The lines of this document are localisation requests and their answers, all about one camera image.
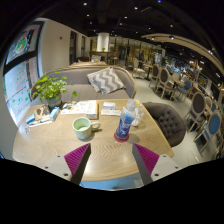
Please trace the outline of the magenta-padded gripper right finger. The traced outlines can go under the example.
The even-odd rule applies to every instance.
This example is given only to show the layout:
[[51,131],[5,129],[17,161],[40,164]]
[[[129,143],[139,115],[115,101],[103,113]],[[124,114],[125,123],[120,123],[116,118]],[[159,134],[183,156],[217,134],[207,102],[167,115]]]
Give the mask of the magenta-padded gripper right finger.
[[144,185],[181,170],[181,167],[168,155],[158,155],[138,144],[133,145],[132,154]]

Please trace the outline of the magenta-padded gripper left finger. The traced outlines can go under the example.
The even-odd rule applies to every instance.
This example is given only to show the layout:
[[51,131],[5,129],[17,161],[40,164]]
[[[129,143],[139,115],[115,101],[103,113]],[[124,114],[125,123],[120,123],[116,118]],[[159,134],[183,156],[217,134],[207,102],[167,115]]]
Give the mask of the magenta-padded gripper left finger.
[[66,155],[57,155],[53,157],[43,169],[79,185],[90,154],[91,144],[88,143]]

